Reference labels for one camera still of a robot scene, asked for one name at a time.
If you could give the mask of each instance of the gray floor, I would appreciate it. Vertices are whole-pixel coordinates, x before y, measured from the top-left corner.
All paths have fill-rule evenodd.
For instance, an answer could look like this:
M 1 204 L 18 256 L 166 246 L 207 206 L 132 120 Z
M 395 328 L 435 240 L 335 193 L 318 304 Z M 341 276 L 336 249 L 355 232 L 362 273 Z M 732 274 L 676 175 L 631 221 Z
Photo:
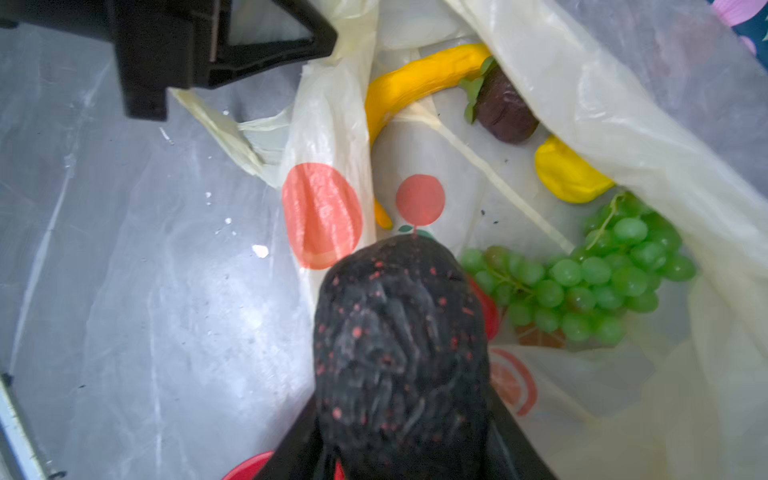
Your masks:
M 205 96 L 275 114 L 299 72 Z M 273 448 L 312 388 L 279 192 L 172 99 L 126 119 L 109 44 L 0 31 L 0 78 L 0 368 L 49 467 L 216 480 Z

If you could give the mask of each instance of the dark fabric with red specks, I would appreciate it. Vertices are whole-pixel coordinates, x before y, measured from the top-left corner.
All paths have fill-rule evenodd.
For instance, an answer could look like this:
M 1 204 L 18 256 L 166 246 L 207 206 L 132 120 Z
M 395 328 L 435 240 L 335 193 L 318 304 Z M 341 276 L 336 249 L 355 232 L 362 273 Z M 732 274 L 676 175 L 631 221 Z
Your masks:
M 314 342 L 320 430 L 349 478 L 479 477 L 488 341 L 446 248 L 401 235 L 341 260 Z

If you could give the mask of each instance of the black plastic bracket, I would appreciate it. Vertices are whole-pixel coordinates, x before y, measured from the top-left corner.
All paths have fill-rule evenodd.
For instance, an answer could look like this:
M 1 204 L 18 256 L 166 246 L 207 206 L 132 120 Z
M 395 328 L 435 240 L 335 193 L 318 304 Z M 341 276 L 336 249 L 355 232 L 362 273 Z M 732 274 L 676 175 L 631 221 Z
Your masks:
M 129 117 L 164 121 L 166 88 L 216 88 L 331 55 L 336 30 L 307 0 L 272 0 L 311 37 L 229 45 L 231 0 L 0 0 L 0 28 L 28 22 L 114 43 Z

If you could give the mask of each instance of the translucent plastic bag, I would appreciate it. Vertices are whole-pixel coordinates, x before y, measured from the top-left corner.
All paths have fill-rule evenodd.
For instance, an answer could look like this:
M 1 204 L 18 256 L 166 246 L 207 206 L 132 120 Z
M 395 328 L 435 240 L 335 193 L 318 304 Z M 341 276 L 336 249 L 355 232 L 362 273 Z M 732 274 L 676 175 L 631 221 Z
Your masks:
M 407 3 L 397 3 L 402 10 L 387 15 L 407 18 Z M 221 122 L 194 99 L 181 98 L 231 156 L 241 156 L 238 163 L 261 162 L 257 170 L 269 171 L 265 179 L 283 186 L 289 238 L 310 308 L 328 266 L 377 235 L 391 234 L 376 228 L 374 191 L 395 221 L 393 233 L 418 227 L 457 254 L 467 246 L 492 244 L 537 258 L 569 251 L 579 240 L 581 218 L 600 201 L 563 204 L 541 185 L 533 152 L 554 133 L 675 223 L 701 275 L 690 292 L 685 285 L 662 287 L 661 308 L 628 318 L 629 334 L 614 349 L 570 353 L 493 346 L 492 375 L 502 398 L 563 480 L 763 478 L 768 471 L 766 201 L 669 115 L 675 92 L 683 88 L 659 100 L 663 74 L 641 84 L 554 0 L 446 3 L 486 43 L 544 125 L 527 144 L 500 144 L 479 125 L 466 124 L 465 94 L 450 89 L 395 116 L 369 154 L 364 110 L 369 80 L 435 51 L 478 41 L 459 38 L 465 25 L 441 14 L 436 22 L 461 26 L 435 28 L 432 36 L 414 31 L 406 48 L 377 49 L 376 28 L 381 43 L 397 38 L 390 34 L 400 25 L 388 25 L 387 15 L 379 22 L 379 5 L 372 0 L 321 5 L 339 30 L 339 44 L 332 58 L 304 68 L 289 127 L 287 117 L 257 125 L 260 133 L 273 122 L 288 129 L 283 155 L 274 163 L 256 152 L 276 157 L 276 150 L 259 141 L 250 144 L 242 125 Z M 592 3 L 582 0 L 575 8 Z M 663 3 L 675 4 L 647 0 L 636 9 L 658 10 Z M 381 5 L 382 12 L 387 8 Z M 667 17 L 652 16 L 651 27 L 666 31 Z M 730 54 L 738 46 L 735 36 L 715 31 L 709 37 L 698 27 L 681 28 L 709 45 L 710 57 L 739 60 Z M 697 73 L 694 67 L 688 63 L 676 70 L 679 77 L 670 82 L 686 85 L 686 75 Z M 649 85 L 655 99 L 644 89 Z M 734 94 L 731 89 L 721 94 Z M 697 101 L 702 108 L 708 104 L 706 98 Z M 717 104 L 720 116 L 739 117 L 739 111 Z M 753 99 L 750 121 L 761 118 L 764 104 L 765 98 Z M 403 207 L 414 205 L 418 198 L 412 198 L 399 205 L 399 191 L 408 182 L 408 192 L 434 198 L 442 191 L 444 203 Z

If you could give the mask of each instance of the red object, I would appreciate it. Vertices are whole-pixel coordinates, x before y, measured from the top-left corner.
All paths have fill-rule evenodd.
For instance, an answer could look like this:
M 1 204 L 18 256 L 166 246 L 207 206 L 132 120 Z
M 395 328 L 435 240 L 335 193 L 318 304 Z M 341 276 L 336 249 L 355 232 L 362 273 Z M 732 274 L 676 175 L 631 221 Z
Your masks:
M 324 270 L 353 251 L 362 235 L 355 189 L 335 168 L 298 164 L 283 185 L 288 241 L 299 264 Z
M 233 468 L 232 472 L 227 473 L 223 480 L 253 480 L 253 477 L 261 472 L 261 469 L 272 458 L 273 453 L 266 452 L 247 459 Z M 344 472 L 341 471 L 341 465 L 338 463 L 336 463 L 336 472 L 333 474 L 333 480 L 344 480 Z
M 485 318 L 485 335 L 490 342 L 498 335 L 498 330 L 502 327 L 502 316 L 499 314 L 493 299 L 482 291 L 471 276 L 468 276 L 468 278 L 469 283 L 472 285 L 472 291 L 475 293 L 475 296 L 478 297 L 478 300 L 480 300 L 482 315 L 483 318 Z
M 432 175 L 411 175 L 398 187 L 395 205 L 406 222 L 414 227 L 426 227 L 442 215 L 445 190 Z

